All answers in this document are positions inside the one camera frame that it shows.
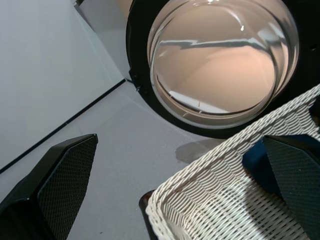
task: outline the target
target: black ring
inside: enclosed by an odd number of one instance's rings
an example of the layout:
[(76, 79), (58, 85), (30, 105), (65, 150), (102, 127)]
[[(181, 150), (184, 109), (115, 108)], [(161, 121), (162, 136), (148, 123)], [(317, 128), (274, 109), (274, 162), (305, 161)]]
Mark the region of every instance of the black ring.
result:
[(232, 128), (205, 129), (177, 119), (161, 105), (153, 91), (147, 58), (150, 29), (167, 2), (169, 0), (134, 0), (126, 27), (126, 52), (130, 76), (142, 98), (160, 116), (177, 127), (211, 138), (229, 138), (272, 110), (320, 84), (320, 2), (319, 0), (283, 0), (298, 28), (300, 54), (295, 73), (282, 93), (255, 119)]

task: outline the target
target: woven texture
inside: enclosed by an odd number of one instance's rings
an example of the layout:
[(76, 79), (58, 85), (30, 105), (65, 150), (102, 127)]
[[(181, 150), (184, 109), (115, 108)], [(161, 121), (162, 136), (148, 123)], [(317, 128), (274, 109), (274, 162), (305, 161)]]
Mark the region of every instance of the woven texture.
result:
[(146, 213), (159, 240), (306, 240), (285, 203), (242, 167), (264, 135), (308, 134), (320, 140), (309, 108), (320, 85), (256, 121), (163, 183)]
[(38, 195), (39, 207), (57, 240), (65, 240), (86, 195), (97, 140), (72, 148), (47, 179)]

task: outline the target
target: gray floor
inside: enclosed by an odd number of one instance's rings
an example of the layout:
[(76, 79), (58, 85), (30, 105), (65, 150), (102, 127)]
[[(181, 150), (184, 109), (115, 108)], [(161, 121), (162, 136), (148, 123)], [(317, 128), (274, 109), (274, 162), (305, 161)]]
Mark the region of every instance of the gray floor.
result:
[(148, 240), (140, 197), (221, 143), (166, 122), (126, 82), (0, 175), (0, 201), (50, 146), (89, 133), (99, 143), (68, 240)]

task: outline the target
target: blue object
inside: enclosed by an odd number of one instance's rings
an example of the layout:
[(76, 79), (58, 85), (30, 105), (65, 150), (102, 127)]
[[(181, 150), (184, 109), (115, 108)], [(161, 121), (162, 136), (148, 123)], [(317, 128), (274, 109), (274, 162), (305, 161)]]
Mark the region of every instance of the blue object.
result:
[[(313, 154), (316, 158), (320, 159), (320, 142), (309, 135), (283, 137), (300, 141), (302, 144), (312, 147), (314, 150)], [(266, 192), (282, 197), (262, 139), (243, 155), (242, 165)]]
[(262, 139), (243, 155), (242, 164), (266, 192), (277, 194), (281, 197)]

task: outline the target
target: basket rim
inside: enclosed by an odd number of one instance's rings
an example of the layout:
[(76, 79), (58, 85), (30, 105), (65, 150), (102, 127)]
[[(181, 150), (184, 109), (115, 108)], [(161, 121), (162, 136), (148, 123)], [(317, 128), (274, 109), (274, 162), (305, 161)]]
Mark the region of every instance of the basket rim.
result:
[[(208, 168), (216, 159), (221, 158), (231, 149), (238, 147), (241, 143), (249, 139), (259, 139), (261, 137), (261, 131), (271, 126), (274, 122), (283, 119), (288, 114), (295, 112), (303, 106), (307, 106), (309, 109), (318, 96), (320, 96), (320, 84), (260, 118), (162, 183), (151, 195), (146, 208), (151, 226), (159, 239), (175, 239), (171, 228), (166, 222), (164, 213), (161, 211), (161, 206), (169, 195), (187, 184), (193, 177)], [(319, 130), (315, 122), (309, 127)]]

